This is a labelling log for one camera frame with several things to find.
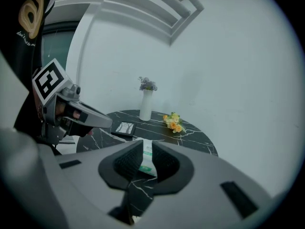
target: marble tabletop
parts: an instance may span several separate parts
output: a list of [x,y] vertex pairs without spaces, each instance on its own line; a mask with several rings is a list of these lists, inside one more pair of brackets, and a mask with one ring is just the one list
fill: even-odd
[[[123,138],[112,135],[112,127],[107,129],[94,128],[93,135],[86,135],[79,139],[76,152],[86,152],[94,149],[101,149],[117,145],[123,142],[132,141],[138,137],[164,141],[176,145],[195,149],[214,156],[218,156],[216,148],[211,140],[197,127],[183,121],[182,125],[186,133],[173,133],[163,122],[163,115],[159,112],[152,112],[150,121],[139,119],[139,110],[117,111],[107,114],[113,120],[113,126],[119,122],[135,122],[136,128],[133,138]],[[139,171],[129,184],[129,204],[132,215],[141,216],[153,201],[153,187],[157,184],[157,178]]]

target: white wall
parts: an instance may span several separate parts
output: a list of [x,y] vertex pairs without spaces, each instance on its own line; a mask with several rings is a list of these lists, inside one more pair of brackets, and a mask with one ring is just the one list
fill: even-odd
[[97,13],[81,56],[81,98],[104,113],[139,109],[137,78],[149,77],[159,87],[155,111],[178,112],[274,196],[303,158],[298,42],[271,0],[200,1],[204,11],[171,47]]

